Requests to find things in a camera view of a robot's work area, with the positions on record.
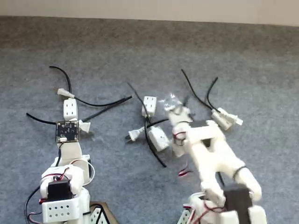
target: black circuit board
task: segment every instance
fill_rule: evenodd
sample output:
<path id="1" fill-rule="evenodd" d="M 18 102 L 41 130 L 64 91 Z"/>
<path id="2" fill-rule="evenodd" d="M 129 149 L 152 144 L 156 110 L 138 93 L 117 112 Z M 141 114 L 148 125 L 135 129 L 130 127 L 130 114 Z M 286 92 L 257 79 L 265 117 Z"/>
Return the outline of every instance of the black circuit board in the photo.
<path id="1" fill-rule="evenodd" d="M 56 143 L 77 141 L 79 141 L 78 121 L 56 122 Z"/>

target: red wire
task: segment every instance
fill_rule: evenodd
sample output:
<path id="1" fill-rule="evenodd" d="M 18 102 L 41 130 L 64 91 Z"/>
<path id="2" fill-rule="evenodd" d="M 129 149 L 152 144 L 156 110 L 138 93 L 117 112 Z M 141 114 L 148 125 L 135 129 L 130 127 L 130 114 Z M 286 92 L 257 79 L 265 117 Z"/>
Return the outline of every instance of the red wire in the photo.
<path id="1" fill-rule="evenodd" d="M 193 223 L 196 224 L 197 222 L 200 224 L 200 220 L 203 218 L 203 216 L 205 216 L 208 212 L 212 211 L 212 212 L 216 212 L 216 213 L 222 213 L 224 211 L 223 207 L 214 207 L 214 208 L 209 208 L 206 205 L 206 202 L 204 201 L 204 206 L 207 209 L 206 211 L 204 211 L 200 217 L 198 217 Z"/>
<path id="2" fill-rule="evenodd" d="M 65 172 L 66 172 L 68 169 L 69 169 L 69 167 L 67 167 L 67 168 L 64 170 L 64 172 L 63 172 L 62 175 L 60 176 L 59 180 L 62 180 L 62 178 L 63 178 L 64 175 L 65 175 Z"/>
<path id="3" fill-rule="evenodd" d="M 179 134 L 186 134 L 186 132 L 179 132 L 179 133 L 176 133 L 176 134 L 172 134 L 173 138 L 177 139 L 177 140 L 183 140 L 183 139 L 178 139 L 177 136 Z"/>
<path id="4" fill-rule="evenodd" d="M 188 173 L 192 173 L 193 171 L 191 171 L 191 170 L 187 170 L 187 171 L 185 171 L 185 172 L 179 172 L 178 173 L 178 176 L 185 176 L 185 175 L 187 175 Z"/>

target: white outlet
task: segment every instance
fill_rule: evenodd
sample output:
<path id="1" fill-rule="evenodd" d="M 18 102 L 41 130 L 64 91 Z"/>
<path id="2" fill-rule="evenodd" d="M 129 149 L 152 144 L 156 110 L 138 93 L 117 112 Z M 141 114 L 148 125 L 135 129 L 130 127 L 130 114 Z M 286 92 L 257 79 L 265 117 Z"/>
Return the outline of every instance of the white outlet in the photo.
<path id="1" fill-rule="evenodd" d="M 156 112 L 156 106 L 157 106 L 157 97 L 149 97 L 149 96 L 145 96 L 143 99 L 143 103 L 146 107 L 146 110 L 149 113 L 150 117 L 153 117 L 155 115 Z M 144 107 L 142 106 L 142 110 L 141 110 L 142 116 L 146 117 L 146 112 Z"/>
<path id="2" fill-rule="evenodd" d="M 77 102 L 75 99 L 69 98 L 64 101 L 64 119 L 69 121 L 74 118 L 78 119 Z"/>

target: black wire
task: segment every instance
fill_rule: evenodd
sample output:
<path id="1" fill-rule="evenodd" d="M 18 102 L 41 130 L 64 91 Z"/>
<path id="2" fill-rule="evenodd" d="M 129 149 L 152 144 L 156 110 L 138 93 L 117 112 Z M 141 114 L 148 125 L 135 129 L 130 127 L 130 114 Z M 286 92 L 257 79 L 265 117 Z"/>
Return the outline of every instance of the black wire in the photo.
<path id="1" fill-rule="evenodd" d="M 81 100 L 81 99 L 79 99 L 77 97 L 75 97 L 75 99 L 77 99 L 78 101 L 80 101 L 80 102 L 82 102 L 84 104 L 90 105 L 90 106 L 110 106 L 110 105 L 117 104 L 117 103 L 123 101 L 125 98 L 122 98 L 122 99 L 119 99 L 119 100 L 117 100 L 115 102 L 111 102 L 111 103 L 107 103 L 107 104 L 91 104 L 91 103 L 85 102 L 85 101 L 83 101 L 83 100 Z"/>
<path id="2" fill-rule="evenodd" d="M 157 124 L 160 124 L 160 123 L 162 123 L 164 121 L 167 121 L 167 120 L 168 119 L 162 119 L 162 120 L 158 120 L 158 121 L 152 122 L 150 125 L 147 125 L 147 128 L 152 127 L 152 126 L 157 125 Z"/>
<path id="3" fill-rule="evenodd" d="M 239 174 L 239 172 L 241 171 L 241 169 L 247 168 L 246 166 L 241 166 L 240 168 L 238 168 L 235 173 L 233 174 L 233 180 L 235 181 L 235 178 L 237 177 L 237 175 Z"/>
<path id="4" fill-rule="evenodd" d="M 129 83 L 129 82 L 127 82 L 128 83 L 128 85 L 130 86 L 130 88 L 134 91 L 134 93 L 135 93 L 135 95 L 137 96 L 137 98 L 139 99 L 139 101 L 142 103 L 142 105 L 143 105 L 143 107 L 144 107 L 144 110 L 145 110 L 145 113 L 146 113 L 146 120 L 148 121 L 148 123 L 149 124 L 151 124 L 151 122 L 150 122 L 150 116 L 149 116 L 149 113 L 148 113 L 148 111 L 147 111 L 147 109 L 146 109 L 146 107 L 145 107 L 145 105 L 144 105 L 144 102 L 143 102 L 143 100 L 140 98 L 140 96 L 138 95 L 138 93 L 137 93 L 137 91 L 136 91 L 136 89 L 134 89 L 133 88 L 133 86 Z"/>
<path id="5" fill-rule="evenodd" d="M 61 145 L 59 146 L 59 149 L 58 149 L 58 159 L 57 159 L 57 162 L 56 162 L 55 167 L 58 167 L 59 162 L 60 162 L 60 160 L 61 160 L 61 146 L 62 146 L 63 144 L 64 144 L 64 142 L 61 143 Z"/>
<path id="6" fill-rule="evenodd" d="M 83 216 L 86 216 L 86 215 L 89 215 L 89 214 L 91 214 L 91 211 L 84 212 Z"/>
<path id="7" fill-rule="evenodd" d="M 58 69 L 58 70 L 60 70 L 64 74 L 64 76 L 66 77 L 66 80 L 67 80 L 67 84 L 69 86 L 69 92 L 71 93 L 71 81 L 70 81 L 70 78 L 67 75 L 67 73 L 64 70 L 62 70 L 61 68 L 56 67 L 56 66 L 49 66 L 49 68 L 51 68 L 51 69 Z"/>
<path id="8" fill-rule="evenodd" d="M 147 120 L 145 120 L 144 123 L 144 133 L 145 133 L 145 139 L 149 145 L 149 148 L 151 150 L 151 152 L 153 153 L 153 155 L 157 158 L 157 160 L 160 162 L 160 164 L 165 168 L 167 167 L 166 164 L 160 159 L 160 157 L 157 155 L 153 143 L 150 141 L 149 137 L 148 137 L 148 129 L 147 129 Z"/>
<path id="9" fill-rule="evenodd" d="M 207 94 L 206 94 L 206 99 L 207 99 L 209 105 L 210 105 L 213 109 L 215 109 L 216 111 L 218 111 L 218 110 L 211 104 L 211 102 L 210 102 L 210 100 L 209 100 L 209 95 L 210 95 L 210 92 L 211 92 L 212 87 L 214 86 L 214 84 L 216 83 L 217 80 L 218 80 L 218 77 L 216 77 L 216 78 L 214 79 L 214 81 L 213 81 L 212 84 L 210 85 L 210 88 L 209 88 L 209 90 L 207 91 Z"/>
<path id="10" fill-rule="evenodd" d="M 53 121 L 40 120 L 39 118 L 36 118 L 36 117 L 32 116 L 32 115 L 29 114 L 29 113 L 26 113 L 26 115 L 27 115 L 28 117 L 32 118 L 33 120 L 42 122 L 42 123 L 44 123 L 44 124 L 48 124 L 48 125 L 56 125 L 56 123 L 53 122 Z"/>
<path id="11" fill-rule="evenodd" d="M 101 110 L 101 111 L 99 111 L 99 112 L 97 112 L 97 113 L 95 113 L 95 114 L 93 114 L 93 115 L 91 115 L 91 116 L 89 116 L 89 117 L 87 117 L 85 119 L 82 119 L 82 121 L 86 122 L 86 121 L 88 121 L 88 120 L 90 120 L 92 118 L 95 118 L 95 117 L 99 116 L 100 114 L 108 111 L 109 109 L 111 109 L 111 108 L 113 108 L 113 107 L 115 107 L 115 106 L 117 106 L 119 104 L 122 104 L 122 103 L 126 102 L 127 100 L 129 100 L 131 98 L 132 98 L 132 96 L 124 98 L 122 101 L 118 102 L 117 104 L 113 104 L 113 105 L 107 106 L 105 109 L 103 109 L 103 110 Z"/>
<path id="12" fill-rule="evenodd" d="M 38 186 L 34 191 L 32 191 L 32 193 L 29 195 L 29 197 L 27 198 L 25 205 L 24 205 L 24 216 L 25 216 L 25 221 L 26 224 L 30 224 L 29 223 L 29 217 L 28 217 L 28 212 L 27 212 L 27 207 L 28 207 L 28 203 L 30 201 L 30 199 L 32 198 L 32 196 L 39 190 L 40 186 Z"/>
<path id="13" fill-rule="evenodd" d="M 222 178 L 222 175 L 220 172 L 216 172 L 216 174 L 218 175 L 218 179 L 220 180 L 220 183 L 222 184 L 223 187 L 225 187 L 225 183 L 224 180 Z"/>
<path id="14" fill-rule="evenodd" d="M 193 89 L 193 87 L 192 87 L 192 85 L 191 85 L 191 83 L 190 83 L 190 80 L 189 80 L 188 76 L 186 75 L 185 71 L 184 71 L 183 69 L 181 69 L 181 71 L 182 71 L 182 73 L 184 74 L 184 76 L 185 76 L 185 78 L 186 78 L 186 80 L 187 80 L 187 82 L 188 82 L 188 84 L 189 84 L 189 86 L 190 86 L 190 89 L 191 89 L 191 91 L 193 92 L 193 94 L 194 94 L 194 96 L 196 97 L 196 99 L 197 99 L 200 103 L 202 103 L 204 106 L 206 106 L 207 108 L 209 108 L 209 109 L 211 110 L 212 107 L 210 107 L 208 104 L 206 104 L 204 101 L 202 101 L 202 100 L 197 96 L 197 94 L 195 93 L 195 91 L 194 91 L 194 89 Z"/>

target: white robot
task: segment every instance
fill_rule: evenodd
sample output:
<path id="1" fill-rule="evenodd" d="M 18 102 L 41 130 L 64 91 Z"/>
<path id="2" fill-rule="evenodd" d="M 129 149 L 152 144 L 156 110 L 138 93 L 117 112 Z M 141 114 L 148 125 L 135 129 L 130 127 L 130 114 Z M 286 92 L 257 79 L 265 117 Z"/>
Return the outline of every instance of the white robot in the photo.
<path id="1" fill-rule="evenodd" d="M 109 224 L 100 204 L 92 205 L 92 213 L 90 210 L 90 195 L 84 186 L 93 180 L 95 171 L 79 144 L 79 130 L 88 132 L 90 123 L 78 120 L 73 98 L 64 101 L 64 119 L 56 123 L 59 156 L 40 181 L 43 224 Z M 27 220 L 39 224 L 30 215 Z"/>
<path id="2" fill-rule="evenodd" d="M 183 105 L 168 111 L 173 126 L 172 148 L 176 156 L 189 153 L 199 171 L 201 190 L 190 196 L 178 224 L 267 224 L 259 201 L 262 190 L 245 163 L 236 157 L 225 136 L 212 121 L 196 122 Z M 222 189 L 216 173 L 223 172 L 237 184 Z"/>

